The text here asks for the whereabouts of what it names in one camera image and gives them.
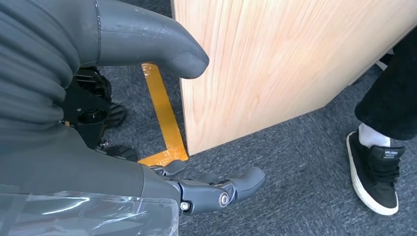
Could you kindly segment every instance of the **black pants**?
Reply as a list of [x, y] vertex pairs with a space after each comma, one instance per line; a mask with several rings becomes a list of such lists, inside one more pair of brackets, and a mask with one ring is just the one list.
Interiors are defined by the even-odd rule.
[[409, 140], [417, 134], [417, 28], [394, 47], [394, 53], [355, 115], [390, 138]]

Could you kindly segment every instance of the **wooden panel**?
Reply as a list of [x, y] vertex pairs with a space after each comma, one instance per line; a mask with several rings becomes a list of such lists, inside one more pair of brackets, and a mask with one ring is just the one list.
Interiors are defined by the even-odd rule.
[[190, 155], [326, 105], [417, 24], [416, 0], [172, 5], [210, 56], [203, 76], [181, 80]]

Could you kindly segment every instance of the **person's leg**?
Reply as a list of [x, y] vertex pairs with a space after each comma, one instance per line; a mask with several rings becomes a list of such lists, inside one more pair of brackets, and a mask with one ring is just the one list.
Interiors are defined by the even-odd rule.
[[354, 189], [373, 211], [398, 211], [394, 184], [403, 147], [390, 138], [409, 140], [417, 134], [417, 29], [394, 48], [394, 56], [355, 108], [363, 123], [347, 137]]

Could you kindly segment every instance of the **yellow floor marking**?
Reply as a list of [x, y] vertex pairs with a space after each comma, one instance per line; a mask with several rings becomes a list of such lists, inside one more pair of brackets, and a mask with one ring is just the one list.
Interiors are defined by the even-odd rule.
[[174, 160], [188, 160], [178, 124], [175, 120], [174, 111], [172, 110], [171, 102], [168, 98], [167, 91], [165, 90], [165, 85], [162, 81], [158, 67], [153, 64], [142, 64], [142, 69], [145, 74], [146, 83], [148, 84], [156, 117], [158, 117], [167, 150], [142, 159], [139, 163], [148, 166], [166, 166]]

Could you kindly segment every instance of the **white sock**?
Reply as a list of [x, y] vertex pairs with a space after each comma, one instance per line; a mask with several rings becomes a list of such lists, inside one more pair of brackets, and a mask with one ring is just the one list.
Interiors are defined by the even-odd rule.
[[368, 148], [371, 148], [373, 145], [391, 147], [391, 139], [389, 137], [364, 123], [359, 126], [359, 142]]

